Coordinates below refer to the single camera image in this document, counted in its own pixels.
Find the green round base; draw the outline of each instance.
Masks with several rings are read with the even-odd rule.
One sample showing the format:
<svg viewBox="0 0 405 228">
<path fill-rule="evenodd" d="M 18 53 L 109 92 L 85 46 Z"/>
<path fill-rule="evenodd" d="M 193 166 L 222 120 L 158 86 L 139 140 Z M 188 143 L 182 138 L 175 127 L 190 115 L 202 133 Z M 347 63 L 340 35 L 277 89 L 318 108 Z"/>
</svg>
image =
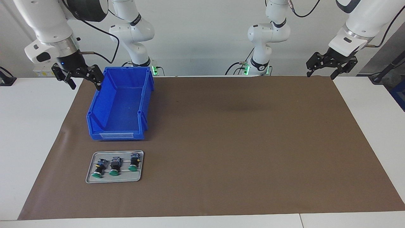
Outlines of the green round base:
<svg viewBox="0 0 405 228">
<path fill-rule="evenodd" d="M 94 176 L 95 178 L 101 178 L 101 175 L 98 173 L 93 173 L 92 176 Z"/>
<path fill-rule="evenodd" d="M 109 174 L 111 176 L 118 176 L 119 175 L 119 173 L 117 171 L 110 171 Z"/>
<path fill-rule="evenodd" d="M 130 166 L 128 169 L 132 172 L 136 172 L 138 170 L 136 166 Z"/>
</svg>

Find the white table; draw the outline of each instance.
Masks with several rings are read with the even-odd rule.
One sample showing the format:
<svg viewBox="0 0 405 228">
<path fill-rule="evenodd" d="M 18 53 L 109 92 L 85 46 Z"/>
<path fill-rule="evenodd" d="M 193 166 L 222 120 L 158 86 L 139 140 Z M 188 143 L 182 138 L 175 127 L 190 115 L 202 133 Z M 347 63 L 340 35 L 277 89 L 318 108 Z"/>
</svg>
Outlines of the white table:
<svg viewBox="0 0 405 228">
<path fill-rule="evenodd" d="M 335 84 L 402 200 L 405 200 L 405 113 L 383 86 L 368 78 L 338 77 Z M 59 132 L 77 90 L 54 78 L 20 78 L 0 87 L 0 227 L 271 227 L 271 228 L 403 228 L 405 212 L 151 217 L 102 219 L 17 219 Z M 15 166 L 12 161 L 25 161 Z"/>
</svg>

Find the green light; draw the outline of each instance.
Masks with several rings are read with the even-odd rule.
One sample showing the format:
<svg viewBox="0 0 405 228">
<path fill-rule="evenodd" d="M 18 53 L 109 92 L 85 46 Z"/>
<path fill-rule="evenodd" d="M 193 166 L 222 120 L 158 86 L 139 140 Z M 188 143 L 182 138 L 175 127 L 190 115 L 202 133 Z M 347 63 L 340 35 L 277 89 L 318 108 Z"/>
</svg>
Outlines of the green light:
<svg viewBox="0 0 405 228">
<path fill-rule="evenodd" d="M 152 66 L 153 75 L 157 75 L 159 72 L 155 66 Z"/>
<path fill-rule="evenodd" d="M 243 72 L 244 75 L 249 75 L 250 66 L 246 65 L 245 71 Z"/>
</svg>

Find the white wall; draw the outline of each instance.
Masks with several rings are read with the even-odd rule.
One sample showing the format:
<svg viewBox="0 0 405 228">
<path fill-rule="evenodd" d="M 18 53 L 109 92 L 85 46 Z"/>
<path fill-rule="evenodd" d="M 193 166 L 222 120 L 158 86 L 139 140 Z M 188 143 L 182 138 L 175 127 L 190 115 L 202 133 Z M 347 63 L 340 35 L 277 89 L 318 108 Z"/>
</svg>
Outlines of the white wall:
<svg viewBox="0 0 405 228">
<path fill-rule="evenodd" d="M 13 4 L 12 0 L 0 1 Z M 294 6 L 299 14 L 304 14 L 315 2 L 295 0 Z M 262 0 L 137 0 L 136 4 L 142 17 L 150 21 L 156 30 L 155 38 L 144 44 L 149 55 L 164 67 L 167 75 L 224 74 L 230 64 L 244 60 L 252 49 L 253 45 L 247 39 L 248 28 L 257 23 L 268 23 Z M 290 39 L 271 45 L 273 75 L 305 75 L 305 62 L 315 51 L 323 54 L 327 50 L 329 41 L 346 19 L 347 15 L 337 8 L 334 0 L 322 0 L 313 14 L 304 19 L 289 13 Z M 405 21 L 405 13 L 397 21 L 388 38 Z M 104 21 L 94 24 L 108 30 L 110 25 L 119 22 L 119 19 L 108 15 Z M 115 43 L 109 36 L 79 21 L 69 21 L 69 24 L 82 38 L 79 42 L 82 51 L 96 51 L 107 58 L 112 57 Z M 380 38 L 381 35 L 374 42 L 378 43 Z M 17 42 L 12 35 L 8 39 Z M 20 49 L 29 43 L 18 42 Z M 377 51 L 375 48 L 361 51 L 357 55 L 359 63 L 350 75 L 356 75 Z M 23 59 L 25 56 L 19 51 L 15 58 Z M 97 56 L 86 56 L 86 60 L 88 64 L 98 64 L 101 68 L 109 65 Z M 118 66 L 128 60 L 128 53 L 120 48 L 112 65 Z M 26 71 L 30 69 L 29 65 L 21 67 Z M 332 71 L 326 69 L 316 73 L 329 75 Z"/>
</svg>

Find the silver rectangular tray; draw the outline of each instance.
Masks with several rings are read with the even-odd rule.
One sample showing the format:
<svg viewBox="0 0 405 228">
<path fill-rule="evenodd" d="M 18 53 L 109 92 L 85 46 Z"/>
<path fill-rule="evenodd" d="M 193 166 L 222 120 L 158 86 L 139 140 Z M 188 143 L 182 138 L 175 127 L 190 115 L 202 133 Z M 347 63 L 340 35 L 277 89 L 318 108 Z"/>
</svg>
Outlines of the silver rectangular tray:
<svg viewBox="0 0 405 228">
<path fill-rule="evenodd" d="M 132 172 L 128 169 L 129 165 L 131 164 L 131 154 L 132 153 L 140 153 L 141 154 L 141 161 L 138 165 L 138 170 Z M 111 169 L 110 162 L 113 157 L 121 157 L 122 159 L 122 166 L 118 176 L 111 176 L 109 175 L 109 171 Z M 86 176 L 86 183 L 94 184 L 94 183 L 115 183 L 115 182 L 131 182 L 131 181 L 139 181 L 141 178 L 142 173 L 142 164 L 143 164 L 143 151 L 105 151 L 105 152 L 95 152 L 92 157 L 92 161 L 89 166 L 89 170 Z M 94 170 L 96 169 L 97 162 L 102 159 L 108 160 L 108 164 L 106 169 L 103 171 L 102 178 L 95 178 L 92 176 Z"/>
</svg>

